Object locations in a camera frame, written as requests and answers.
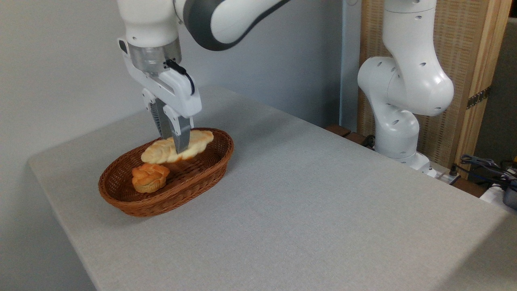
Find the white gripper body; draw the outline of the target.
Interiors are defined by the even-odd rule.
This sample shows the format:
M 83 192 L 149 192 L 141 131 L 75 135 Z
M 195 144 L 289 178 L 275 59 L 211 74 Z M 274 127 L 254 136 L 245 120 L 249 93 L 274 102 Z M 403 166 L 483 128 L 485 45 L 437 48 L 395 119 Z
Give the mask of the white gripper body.
M 181 61 L 179 40 L 165 46 L 144 48 L 118 39 L 131 77 L 180 116 L 190 118 L 201 111 L 201 97 L 194 81 L 170 68 L 167 61 Z

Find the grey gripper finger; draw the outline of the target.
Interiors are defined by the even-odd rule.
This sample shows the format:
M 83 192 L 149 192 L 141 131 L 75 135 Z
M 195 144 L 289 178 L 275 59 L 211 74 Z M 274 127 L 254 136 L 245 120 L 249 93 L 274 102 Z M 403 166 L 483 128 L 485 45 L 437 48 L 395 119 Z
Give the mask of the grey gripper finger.
M 155 122 L 155 125 L 159 131 L 161 138 L 165 140 L 167 138 L 172 137 L 172 129 L 170 129 L 169 122 L 170 120 L 163 110 L 163 107 L 166 104 L 159 98 L 157 98 L 157 96 L 151 93 L 148 89 L 142 90 L 142 96 L 146 109 L 153 116 L 153 120 Z
M 192 117 L 181 116 L 170 106 L 164 106 L 163 111 L 170 121 L 176 152 L 180 154 L 189 147 L 190 132 L 193 127 Z

